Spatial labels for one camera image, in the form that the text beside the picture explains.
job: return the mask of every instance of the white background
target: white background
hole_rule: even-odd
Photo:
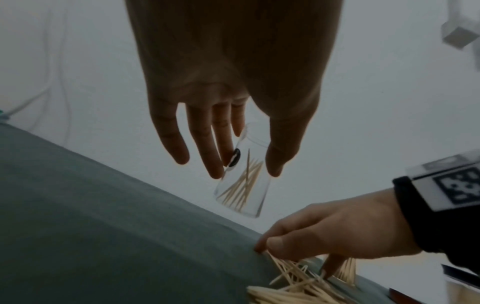
[[[46,81],[42,30],[51,3],[0,2],[0,109],[33,95]],[[59,1],[54,8],[55,51],[65,7]],[[178,119],[190,163],[174,164],[161,146],[123,2],[73,0],[62,56],[72,108],[66,147],[258,232],[310,203],[391,187],[406,166],[480,146],[480,73],[470,47],[459,51],[442,44],[446,9],[446,0],[346,1],[320,107],[300,153],[271,183],[260,218],[249,219],[214,201],[217,182],[203,167],[183,108]],[[11,123],[27,129],[43,102]],[[62,143],[66,113],[57,77],[33,133]],[[250,103],[247,120],[265,116]],[[447,302],[443,261],[428,254],[361,261],[358,271],[441,304]]]

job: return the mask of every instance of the plastic cup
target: plastic cup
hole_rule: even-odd
[[[268,125],[249,123],[245,126],[215,189],[217,202],[245,216],[260,216],[271,178],[265,167],[269,143]]]

